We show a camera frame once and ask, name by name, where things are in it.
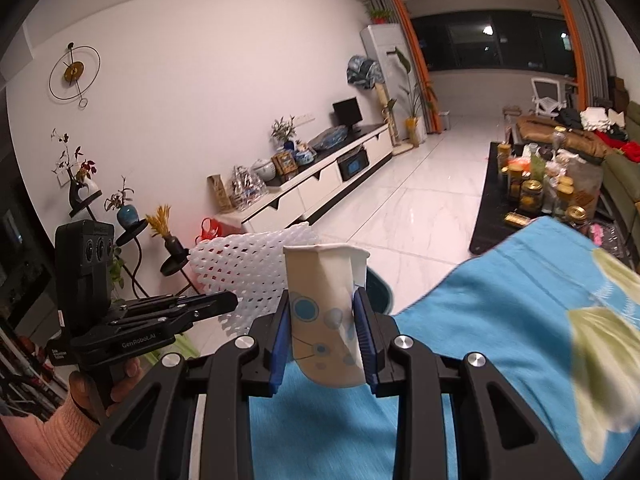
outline human hand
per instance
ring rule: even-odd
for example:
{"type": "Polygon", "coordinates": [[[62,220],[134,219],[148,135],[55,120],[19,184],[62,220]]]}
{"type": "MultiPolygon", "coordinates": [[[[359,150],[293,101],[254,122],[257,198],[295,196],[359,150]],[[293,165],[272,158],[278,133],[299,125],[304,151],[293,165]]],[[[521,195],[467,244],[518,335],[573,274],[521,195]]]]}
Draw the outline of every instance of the human hand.
{"type": "MultiPolygon", "coordinates": [[[[137,357],[129,359],[124,363],[126,378],[115,384],[111,390],[111,400],[114,402],[106,410],[107,416],[110,416],[114,410],[125,399],[133,387],[140,382],[143,372],[140,367],[140,359],[137,357]]],[[[94,417],[95,415],[91,410],[91,400],[89,400],[89,386],[86,380],[86,376],[81,372],[72,372],[69,375],[69,392],[73,400],[78,406],[81,406],[94,417]]]]}

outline tv stand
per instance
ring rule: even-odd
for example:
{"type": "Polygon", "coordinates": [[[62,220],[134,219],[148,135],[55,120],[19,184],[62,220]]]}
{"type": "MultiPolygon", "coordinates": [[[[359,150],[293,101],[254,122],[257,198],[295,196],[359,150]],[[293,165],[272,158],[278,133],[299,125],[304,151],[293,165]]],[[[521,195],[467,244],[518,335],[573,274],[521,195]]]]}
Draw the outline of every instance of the tv stand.
{"type": "Polygon", "coordinates": [[[298,219],[313,223],[391,160],[392,150],[386,124],[364,125],[360,134],[348,135],[344,145],[336,146],[335,151],[319,152],[316,161],[299,168],[298,173],[286,182],[271,180],[267,184],[269,194],[244,211],[218,214],[215,218],[249,233],[279,231],[298,219]],[[359,146],[367,152],[369,167],[344,182],[337,159],[359,146]]]}

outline white foam mesh net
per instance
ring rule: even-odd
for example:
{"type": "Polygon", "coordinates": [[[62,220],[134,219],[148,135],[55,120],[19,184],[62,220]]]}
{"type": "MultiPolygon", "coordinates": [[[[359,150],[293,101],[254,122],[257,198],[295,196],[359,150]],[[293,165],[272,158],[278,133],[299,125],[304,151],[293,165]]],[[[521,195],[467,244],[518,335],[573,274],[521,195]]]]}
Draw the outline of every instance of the white foam mesh net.
{"type": "Polygon", "coordinates": [[[273,233],[248,233],[203,240],[191,249],[189,261],[205,294],[230,290],[236,309],[219,320],[228,336],[249,332],[256,317],[275,312],[287,288],[284,246],[319,243],[304,222],[273,233]]]}

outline white office chair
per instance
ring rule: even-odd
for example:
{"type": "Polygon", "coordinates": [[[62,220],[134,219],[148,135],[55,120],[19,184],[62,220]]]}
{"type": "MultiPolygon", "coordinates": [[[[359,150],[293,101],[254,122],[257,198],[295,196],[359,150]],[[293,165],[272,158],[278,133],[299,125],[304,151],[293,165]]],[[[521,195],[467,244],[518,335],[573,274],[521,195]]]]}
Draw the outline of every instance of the white office chair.
{"type": "Polygon", "coordinates": [[[558,113],[554,110],[566,108],[566,101],[560,100],[563,96],[560,82],[546,77],[532,77],[533,99],[536,104],[536,115],[554,118],[558,113]]]}

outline green sofa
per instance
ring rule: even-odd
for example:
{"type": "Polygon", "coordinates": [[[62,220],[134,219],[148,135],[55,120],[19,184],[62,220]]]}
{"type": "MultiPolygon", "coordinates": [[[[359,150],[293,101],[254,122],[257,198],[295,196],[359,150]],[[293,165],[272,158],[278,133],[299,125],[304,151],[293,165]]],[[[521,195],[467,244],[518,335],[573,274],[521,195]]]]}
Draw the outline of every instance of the green sofa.
{"type": "MultiPolygon", "coordinates": [[[[626,110],[626,132],[629,140],[640,144],[640,105],[634,101],[626,110]]],[[[631,232],[640,254],[640,164],[631,162],[620,153],[610,153],[602,163],[604,188],[611,196],[622,221],[631,232]]]]}

